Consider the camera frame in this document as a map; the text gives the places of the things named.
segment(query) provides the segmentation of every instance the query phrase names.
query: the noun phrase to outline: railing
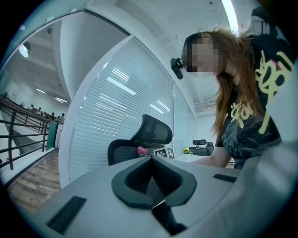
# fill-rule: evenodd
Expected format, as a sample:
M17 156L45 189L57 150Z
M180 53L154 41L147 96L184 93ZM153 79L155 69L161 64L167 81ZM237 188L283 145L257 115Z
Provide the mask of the railing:
M1 163L0 168L9 164L10 169L13 170L14 169L14 166L13 166L14 161L32 153L32 152L40 150L40 149L42 149L42 151L44 152L44 148L46 147L45 142L47 141L46 135L48 135L48 128L49 128L48 125L50 123L50 120L40 117L38 115L35 115L33 113L30 113L27 110L25 110L19 106L16 106L4 99L0 99L0 105L1 105L2 111L5 111L5 113L11 112L10 121L0 120L0 123L6 124L9 126L8 135L0 135L0 138L8 138L8 147L6 149L0 150L0 153L8 152L8 160ZM37 134L26 134L26 135L15 135L14 134L14 126L29 127L29 128L38 130L38 133ZM14 138L28 137L28 136L30 136L30 137L31 136L41 136L41 135L43 135L42 140L35 141L33 143L28 143L28 144L12 147L12 142L13 142ZM20 149L25 146L34 145L37 143L42 143L42 146L13 158L12 150Z

